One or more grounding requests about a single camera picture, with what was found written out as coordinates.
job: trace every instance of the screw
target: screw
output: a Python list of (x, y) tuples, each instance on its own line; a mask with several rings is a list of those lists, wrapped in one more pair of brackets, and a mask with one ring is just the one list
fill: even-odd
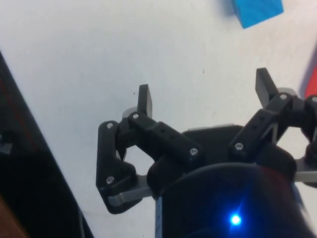
[(281, 94), (279, 96), (279, 98), (282, 99), (282, 100), (285, 100), (285, 99), (287, 99), (287, 95), (286, 94)]
[(107, 184), (111, 184), (111, 183), (113, 183), (113, 181), (114, 181), (114, 177), (113, 176), (109, 176), (106, 179)]
[(110, 129), (111, 127), (113, 127), (113, 123), (110, 122), (107, 124), (107, 128)]
[(236, 150), (243, 150), (244, 145), (242, 143), (237, 143), (234, 145), (234, 148), (236, 148)]
[(190, 155), (195, 156), (198, 154), (198, 149), (196, 148), (191, 148), (189, 151)]

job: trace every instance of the blue block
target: blue block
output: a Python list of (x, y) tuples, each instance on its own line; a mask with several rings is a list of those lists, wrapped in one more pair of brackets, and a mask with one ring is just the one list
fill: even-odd
[(234, 11), (243, 28), (283, 13), (282, 0), (232, 0)]

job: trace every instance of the white table surface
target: white table surface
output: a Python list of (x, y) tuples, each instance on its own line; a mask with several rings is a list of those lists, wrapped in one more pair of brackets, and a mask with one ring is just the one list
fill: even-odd
[[(97, 129), (150, 85), (153, 117), (179, 131), (245, 124), (256, 68), (303, 93), (317, 52), (317, 1), (243, 30), (230, 0), (0, 0), (0, 50), (96, 238), (152, 238), (154, 202), (107, 212), (95, 187)], [(304, 154), (298, 130), (280, 145)], [(137, 148), (128, 161), (145, 174)], [(317, 190), (299, 185), (317, 225)]]

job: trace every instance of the black cylindrical housing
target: black cylindrical housing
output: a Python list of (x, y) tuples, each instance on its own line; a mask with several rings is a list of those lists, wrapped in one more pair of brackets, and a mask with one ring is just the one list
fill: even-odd
[(294, 184), (255, 164), (195, 170), (157, 200), (156, 238), (316, 238)]

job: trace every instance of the wooden surface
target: wooden surface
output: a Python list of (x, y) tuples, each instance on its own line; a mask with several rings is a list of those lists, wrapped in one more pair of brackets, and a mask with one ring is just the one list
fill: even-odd
[[(154, 236), (151, 198), (111, 215), (95, 187), (97, 131), (148, 83), (153, 118), (178, 131), (245, 124), (260, 108), (255, 74), (303, 94), (316, 65), (317, 1), (243, 30), (231, 0), (0, 0), (0, 50), (96, 238)], [(298, 130), (279, 143), (294, 157)], [(127, 161), (145, 174), (138, 149)], [(317, 192), (300, 185), (317, 224)]]
[(0, 197), (0, 238), (27, 238), (19, 221)]

